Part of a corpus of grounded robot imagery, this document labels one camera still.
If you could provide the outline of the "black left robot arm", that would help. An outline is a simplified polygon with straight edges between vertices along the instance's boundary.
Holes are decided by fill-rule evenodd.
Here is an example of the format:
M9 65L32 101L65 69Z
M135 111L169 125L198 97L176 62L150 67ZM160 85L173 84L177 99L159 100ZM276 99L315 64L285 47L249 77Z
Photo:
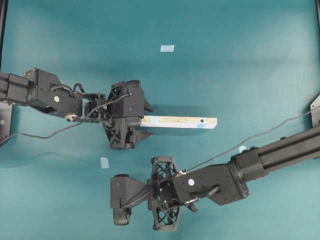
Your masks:
M80 83L73 87L57 75L33 68L23 76L0 74L0 100L29 106L47 115L64 118L75 125L102 123L111 149L133 149L152 136L141 130L145 112L153 112L139 80L120 81L105 93L86 92Z

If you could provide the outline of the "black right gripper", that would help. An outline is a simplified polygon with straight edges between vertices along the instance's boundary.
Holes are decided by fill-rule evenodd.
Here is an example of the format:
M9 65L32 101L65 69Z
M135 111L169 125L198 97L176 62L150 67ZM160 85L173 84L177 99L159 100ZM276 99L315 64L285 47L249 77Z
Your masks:
M147 209L153 215L155 231L176 231L182 214L171 179L178 175L172 156L156 156L151 159L152 171L147 184L154 187Z

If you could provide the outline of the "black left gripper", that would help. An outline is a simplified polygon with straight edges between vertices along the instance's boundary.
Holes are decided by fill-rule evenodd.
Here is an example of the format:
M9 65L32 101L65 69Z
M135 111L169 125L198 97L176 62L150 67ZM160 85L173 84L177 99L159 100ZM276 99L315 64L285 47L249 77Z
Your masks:
M84 105L84 117L86 122L101 122L107 135L109 146L113 150L133 149L135 144L151 137L153 134L146 130L136 129L141 124L143 117L118 117L111 116L108 105L121 100L129 94L118 99L108 101L105 94L85 94L88 102ZM144 111L153 112L152 105L143 98Z

